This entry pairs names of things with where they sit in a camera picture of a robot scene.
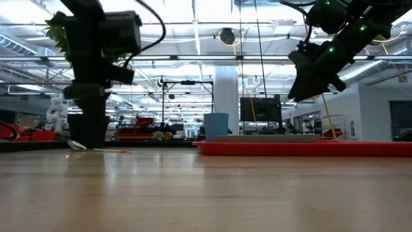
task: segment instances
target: blue bin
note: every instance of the blue bin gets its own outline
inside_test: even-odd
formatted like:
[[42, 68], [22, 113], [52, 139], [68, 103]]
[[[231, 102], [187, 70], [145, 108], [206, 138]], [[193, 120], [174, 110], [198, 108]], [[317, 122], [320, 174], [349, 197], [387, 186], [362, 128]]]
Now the blue bin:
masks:
[[205, 119], [206, 142], [216, 142], [218, 135], [227, 135], [229, 130], [229, 114], [207, 113]]

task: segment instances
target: wooden table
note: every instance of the wooden table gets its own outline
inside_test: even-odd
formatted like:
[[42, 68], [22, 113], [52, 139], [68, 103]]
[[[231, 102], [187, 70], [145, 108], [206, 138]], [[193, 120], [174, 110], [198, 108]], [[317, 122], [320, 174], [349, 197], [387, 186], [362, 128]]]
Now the wooden table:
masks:
[[409, 158], [132, 149], [0, 154], [0, 231], [412, 230]]

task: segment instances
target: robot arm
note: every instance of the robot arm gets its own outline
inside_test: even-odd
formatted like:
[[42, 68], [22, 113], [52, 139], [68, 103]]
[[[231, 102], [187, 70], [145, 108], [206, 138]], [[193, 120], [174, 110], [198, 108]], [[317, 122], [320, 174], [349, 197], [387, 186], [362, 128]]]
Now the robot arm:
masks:
[[411, 0], [317, 0], [306, 13], [300, 4], [280, 3], [295, 8], [306, 15], [306, 24], [322, 28], [328, 34], [336, 34], [332, 41], [322, 45], [309, 43], [309, 36], [301, 41], [297, 51], [289, 54], [295, 63], [297, 77], [289, 99], [296, 102], [329, 92], [332, 84], [340, 92], [346, 85], [337, 73], [376, 36], [390, 37], [392, 22], [412, 8]]

